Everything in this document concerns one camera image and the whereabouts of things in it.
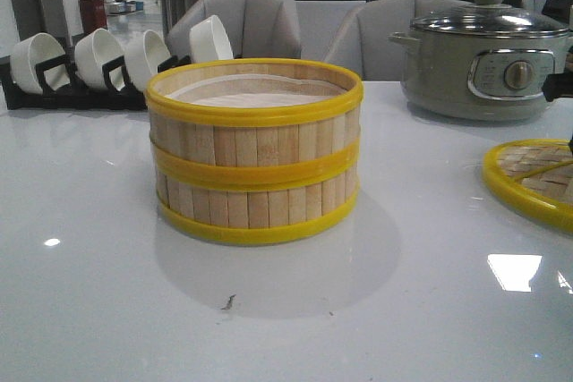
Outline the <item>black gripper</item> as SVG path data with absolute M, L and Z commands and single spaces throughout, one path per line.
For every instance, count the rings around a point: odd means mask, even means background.
M 542 85 L 542 91 L 547 102 L 558 98 L 573 98 L 573 73 L 549 74 Z

